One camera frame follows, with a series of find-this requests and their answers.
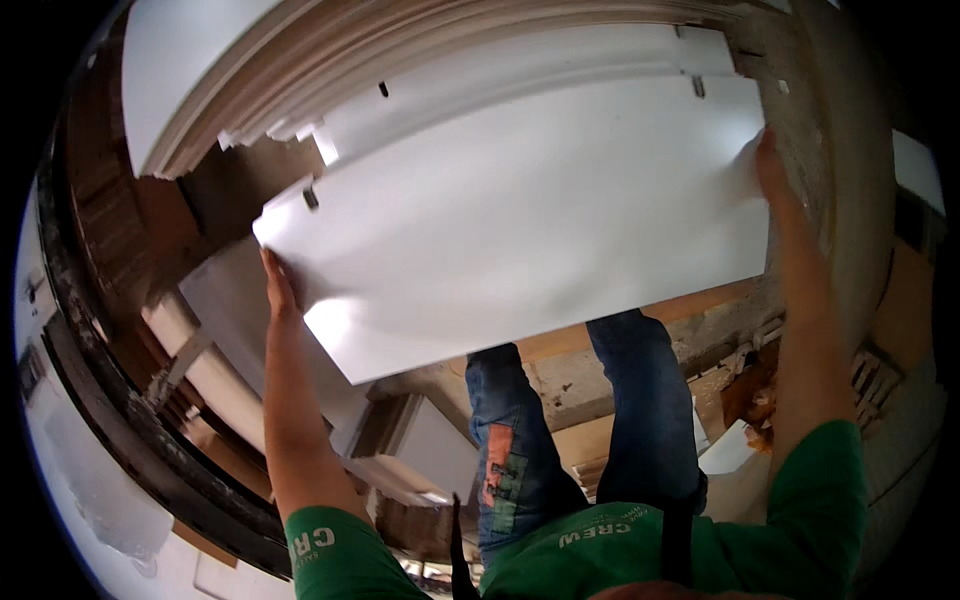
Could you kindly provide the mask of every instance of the jeans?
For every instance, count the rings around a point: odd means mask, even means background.
[[[587,323],[593,351],[613,385],[610,456],[597,503],[636,502],[695,515],[707,478],[697,466],[693,403],[670,336],[639,310]],[[496,553],[561,516],[589,506],[561,467],[514,344],[468,356],[470,433],[480,443],[480,554]]]

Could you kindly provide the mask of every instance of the green t-shirt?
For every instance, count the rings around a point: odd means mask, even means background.
[[[825,423],[787,457],[766,525],[693,519],[693,586],[791,598],[848,590],[866,519],[856,426]],[[504,549],[484,573],[484,598],[588,598],[660,578],[662,513],[601,504],[557,519]],[[287,522],[297,597],[424,598],[376,532],[344,511],[310,507]]]

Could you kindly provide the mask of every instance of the hand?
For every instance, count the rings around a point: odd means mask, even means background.
[[[763,130],[760,144],[756,147],[756,178],[767,202],[775,202],[790,189],[783,160],[777,153],[777,136],[770,127]]]
[[[263,270],[267,272],[267,298],[270,300],[270,318],[274,322],[301,317],[302,313],[294,294],[293,285],[283,268],[283,263],[274,251],[260,249]]]

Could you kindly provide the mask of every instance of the person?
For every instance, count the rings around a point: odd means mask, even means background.
[[[484,598],[734,598],[743,592],[839,598],[848,592],[866,515],[849,356],[828,266],[770,130],[757,147],[756,174],[779,233],[787,315],[766,523],[696,516],[704,509],[706,478],[697,467],[690,392],[663,325],[627,311],[587,324],[615,407],[595,506],[561,468],[516,346],[468,357],[470,431],[481,446]],[[297,596],[423,598],[373,529],[330,447],[307,383],[293,289],[272,252],[263,251],[263,262],[272,308],[267,466]],[[456,554],[455,548],[454,563],[462,563]],[[477,597],[472,586],[464,592],[462,581],[454,587],[455,594]]]

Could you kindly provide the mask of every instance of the forearm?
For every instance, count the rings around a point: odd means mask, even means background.
[[[774,415],[776,471],[813,429],[830,420],[854,420],[854,413],[850,361],[840,337],[827,262],[793,192],[784,186],[771,196],[786,305]]]
[[[267,329],[263,398],[267,446],[279,450],[301,446],[323,451],[330,448],[330,442],[324,416],[307,378],[302,331],[297,315],[273,320]]]
[[[299,314],[274,318],[267,330],[263,394],[267,469],[280,517],[307,506],[329,506],[372,524],[340,457],[307,376]]]

